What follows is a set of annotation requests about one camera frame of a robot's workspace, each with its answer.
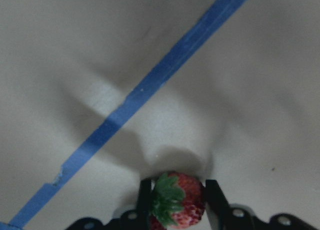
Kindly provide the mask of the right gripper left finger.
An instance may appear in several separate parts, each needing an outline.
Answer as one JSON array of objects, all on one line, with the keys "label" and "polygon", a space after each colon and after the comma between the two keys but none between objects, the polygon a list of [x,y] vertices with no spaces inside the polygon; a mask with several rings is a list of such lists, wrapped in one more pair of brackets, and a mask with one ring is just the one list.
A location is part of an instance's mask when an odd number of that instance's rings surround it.
[{"label": "right gripper left finger", "polygon": [[136,211],[139,220],[149,221],[149,214],[152,202],[152,180],[144,179],[140,182]]}]

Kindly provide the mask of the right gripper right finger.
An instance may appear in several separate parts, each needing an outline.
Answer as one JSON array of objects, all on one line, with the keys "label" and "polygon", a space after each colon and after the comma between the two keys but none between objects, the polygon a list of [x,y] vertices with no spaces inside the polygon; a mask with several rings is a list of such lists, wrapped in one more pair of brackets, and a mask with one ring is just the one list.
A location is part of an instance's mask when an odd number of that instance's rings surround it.
[{"label": "right gripper right finger", "polygon": [[231,229],[231,207],[216,180],[205,181],[206,213],[211,229]]}]

